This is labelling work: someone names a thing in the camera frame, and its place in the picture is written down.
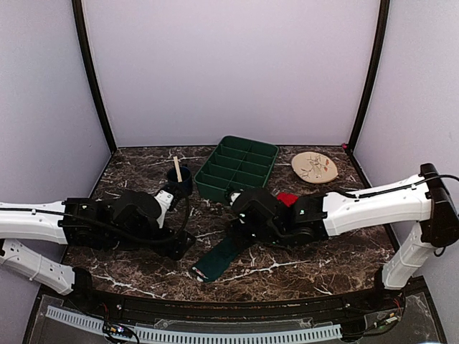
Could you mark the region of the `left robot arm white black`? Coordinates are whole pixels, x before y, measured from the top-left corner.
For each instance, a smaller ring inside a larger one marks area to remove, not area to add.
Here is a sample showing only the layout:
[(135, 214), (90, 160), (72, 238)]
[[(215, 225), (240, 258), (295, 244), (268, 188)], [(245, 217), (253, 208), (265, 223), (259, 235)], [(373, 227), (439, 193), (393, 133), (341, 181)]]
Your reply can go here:
[(179, 188), (152, 196), (127, 190), (114, 199), (68, 198), (48, 204), (1, 204), (1, 264), (53, 289), (72, 295), (85, 312), (96, 312), (100, 295), (83, 268), (54, 262), (26, 247), (24, 240), (99, 251), (150, 249), (180, 260), (196, 238), (186, 230), (189, 197)]

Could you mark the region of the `dark green sock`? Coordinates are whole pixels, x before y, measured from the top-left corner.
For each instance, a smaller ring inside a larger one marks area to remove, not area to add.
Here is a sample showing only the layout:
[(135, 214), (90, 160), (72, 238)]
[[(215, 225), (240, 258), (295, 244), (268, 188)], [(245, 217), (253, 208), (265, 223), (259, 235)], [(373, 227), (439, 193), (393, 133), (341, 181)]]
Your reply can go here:
[(224, 274), (241, 253), (252, 245), (251, 239), (245, 239), (241, 236), (226, 236), (191, 266), (190, 275), (200, 282), (214, 282)]

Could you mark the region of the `green compartment tray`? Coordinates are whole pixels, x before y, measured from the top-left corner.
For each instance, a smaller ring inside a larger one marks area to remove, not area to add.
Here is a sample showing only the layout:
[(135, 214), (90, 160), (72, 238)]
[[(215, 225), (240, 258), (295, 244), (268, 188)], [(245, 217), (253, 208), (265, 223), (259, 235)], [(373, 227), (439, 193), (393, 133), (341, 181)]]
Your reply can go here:
[(278, 153), (270, 143), (223, 137), (194, 177), (199, 195), (226, 204), (233, 191), (266, 186)]

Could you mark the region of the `red santa sock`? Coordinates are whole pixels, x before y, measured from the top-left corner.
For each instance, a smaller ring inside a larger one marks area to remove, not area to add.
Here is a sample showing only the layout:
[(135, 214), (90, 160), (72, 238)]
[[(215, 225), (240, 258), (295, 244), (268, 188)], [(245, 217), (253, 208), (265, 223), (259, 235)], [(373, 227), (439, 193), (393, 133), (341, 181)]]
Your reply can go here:
[(285, 204), (288, 208), (290, 208), (298, 200), (298, 196), (295, 194), (285, 192), (280, 192), (276, 198)]

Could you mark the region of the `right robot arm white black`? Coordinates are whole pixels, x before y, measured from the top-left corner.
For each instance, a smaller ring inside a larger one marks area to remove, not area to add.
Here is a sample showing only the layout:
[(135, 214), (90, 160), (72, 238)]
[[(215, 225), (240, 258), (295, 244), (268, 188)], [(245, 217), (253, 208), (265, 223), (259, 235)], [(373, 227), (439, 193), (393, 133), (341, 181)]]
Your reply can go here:
[(234, 228), (251, 240), (296, 247), (337, 237), (356, 229), (412, 221), (396, 254), (378, 271), (376, 287), (366, 295), (373, 311), (385, 308), (394, 290), (436, 249), (458, 241), (458, 211), (443, 183), (446, 177), (431, 163), (405, 180), (357, 191), (332, 191), (298, 197), (285, 204), (264, 188), (233, 191), (229, 204), (238, 221)]

